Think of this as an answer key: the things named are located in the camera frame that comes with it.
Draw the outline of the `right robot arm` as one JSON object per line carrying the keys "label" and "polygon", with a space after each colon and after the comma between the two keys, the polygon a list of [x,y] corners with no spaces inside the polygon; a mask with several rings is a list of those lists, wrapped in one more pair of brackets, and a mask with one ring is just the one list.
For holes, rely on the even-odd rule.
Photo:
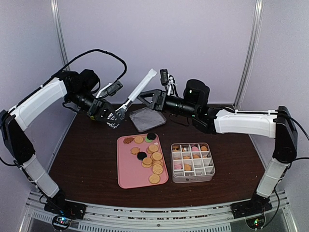
{"label": "right robot arm", "polygon": [[295,124],[285,106],[261,112],[210,107],[207,104],[209,93],[210,88],[203,82],[190,79],[182,98],[154,89],[141,92],[138,99],[152,110],[190,118],[193,126],[206,134],[239,133],[275,139],[275,149],[266,171],[252,198],[244,203],[251,213],[256,214],[269,202],[271,193],[297,156]]}

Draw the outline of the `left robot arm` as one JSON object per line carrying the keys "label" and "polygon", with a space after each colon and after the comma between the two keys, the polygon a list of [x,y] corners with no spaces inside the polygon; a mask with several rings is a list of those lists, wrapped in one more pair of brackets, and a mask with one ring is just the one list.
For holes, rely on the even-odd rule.
{"label": "left robot arm", "polygon": [[56,102],[73,103],[96,121],[109,125],[120,122],[122,116],[106,100],[122,88],[119,80],[96,89],[99,77],[93,70],[81,73],[60,71],[38,87],[10,110],[0,114],[1,132],[6,148],[14,158],[14,165],[43,193],[47,203],[58,214],[66,214],[70,207],[61,187],[47,173],[36,155],[35,147],[28,137],[28,130],[34,122]]}

